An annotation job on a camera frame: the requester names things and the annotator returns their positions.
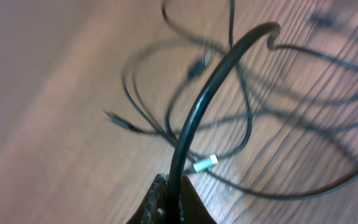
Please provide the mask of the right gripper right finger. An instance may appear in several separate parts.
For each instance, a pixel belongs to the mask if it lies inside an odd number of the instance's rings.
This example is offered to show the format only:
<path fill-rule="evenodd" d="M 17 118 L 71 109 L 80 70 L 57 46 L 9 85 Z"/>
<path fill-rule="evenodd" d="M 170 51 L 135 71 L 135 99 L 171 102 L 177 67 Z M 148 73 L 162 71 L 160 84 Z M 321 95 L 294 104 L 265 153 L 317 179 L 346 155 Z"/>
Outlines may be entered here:
<path fill-rule="evenodd" d="M 182 223 L 216 224 L 187 176 L 181 180 L 180 205 Z"/>

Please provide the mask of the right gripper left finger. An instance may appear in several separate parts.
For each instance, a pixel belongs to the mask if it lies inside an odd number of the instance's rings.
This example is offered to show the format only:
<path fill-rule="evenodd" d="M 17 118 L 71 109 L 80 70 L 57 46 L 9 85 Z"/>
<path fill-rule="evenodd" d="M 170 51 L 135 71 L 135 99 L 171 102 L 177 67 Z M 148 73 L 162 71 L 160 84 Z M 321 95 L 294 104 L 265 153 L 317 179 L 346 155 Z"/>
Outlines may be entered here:
<path fill-rule="evenodd" d="M 165 223 L 166 194 L 167 176 L 159 173 L 155 176 L 145 197 L 127 224 Z"/>

